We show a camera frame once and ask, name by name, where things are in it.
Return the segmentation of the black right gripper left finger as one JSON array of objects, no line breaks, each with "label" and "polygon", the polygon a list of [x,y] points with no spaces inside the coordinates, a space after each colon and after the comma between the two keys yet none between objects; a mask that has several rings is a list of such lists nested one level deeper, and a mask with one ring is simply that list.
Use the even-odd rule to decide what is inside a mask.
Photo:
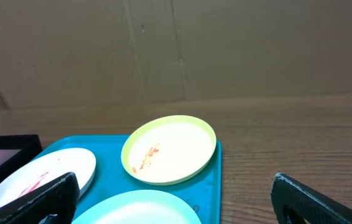
[{"label": "black right gripper left finger", "polygon": [[0,208],[0,224],[71,223],[80,188],[67,172]]}]

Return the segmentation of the light blue plate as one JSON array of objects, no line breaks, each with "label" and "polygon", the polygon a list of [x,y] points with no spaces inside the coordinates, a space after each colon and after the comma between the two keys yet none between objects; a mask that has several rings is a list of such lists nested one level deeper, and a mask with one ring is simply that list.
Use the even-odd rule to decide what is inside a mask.
[{"label": "light blue plate", "polygon": [[110,197],[77,217],[73,224],[200,224],[182,199],[159,190],[134,190]]}]

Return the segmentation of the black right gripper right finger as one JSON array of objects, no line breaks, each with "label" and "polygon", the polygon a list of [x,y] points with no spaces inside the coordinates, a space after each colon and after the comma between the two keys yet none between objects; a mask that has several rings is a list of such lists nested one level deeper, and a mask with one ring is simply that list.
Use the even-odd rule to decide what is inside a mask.
[{"label": "black right gripper right finger", "polygon": [[283,224],[352,224],[352,209],[277,173],[271,190],[277,221]]}]

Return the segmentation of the teal plastic tray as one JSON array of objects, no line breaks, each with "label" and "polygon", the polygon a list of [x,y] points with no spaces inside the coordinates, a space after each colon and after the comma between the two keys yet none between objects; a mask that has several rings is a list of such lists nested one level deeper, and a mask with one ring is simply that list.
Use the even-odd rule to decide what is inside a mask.
[{"label": "teal plastic tray", "polygon": [[60,139],[39,155],[44,156],[61,149],[80,147],[90,150],[96,157],[95,177],[78,201],[75,216],[114,195],[132,190],[154,189],[173,194],[185,201],[196,212],[204,224],[220,223],[221,208],[221,153],[222,145],[216,143],[208,164],[193,177],[174,182],[201,159],[188,149],[198,147],[196,140],[186,140],[179,146],[182,155],[177,156],[171,166],[168,156],[153,159],[152,165],[137,174],[129,174],[121,162],[121,150],[127,135],[76,135]]}]

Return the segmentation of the yellow-green plate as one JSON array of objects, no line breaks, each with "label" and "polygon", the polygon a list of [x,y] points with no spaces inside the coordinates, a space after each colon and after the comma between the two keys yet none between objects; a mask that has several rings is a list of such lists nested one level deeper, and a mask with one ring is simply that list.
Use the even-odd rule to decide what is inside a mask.
[{"label": "yellow-green plate", "polygon": [[201,172],[215,153],[213,128],[187,115],[165,116],[136,129],[121,150],[124,170],[151,185],[173,185]]}]

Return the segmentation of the white plate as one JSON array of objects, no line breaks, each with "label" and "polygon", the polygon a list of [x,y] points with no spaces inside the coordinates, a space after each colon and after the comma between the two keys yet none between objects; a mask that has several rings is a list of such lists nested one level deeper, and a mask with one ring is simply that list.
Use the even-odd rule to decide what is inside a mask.
[{"label": "white plate", "polygon": [[67,172],[76,175],[80,195],[83,195],[93,181],[95,169],[95,155],[84,148],[74,147],[46,154],[0,183],[0,208]]}]

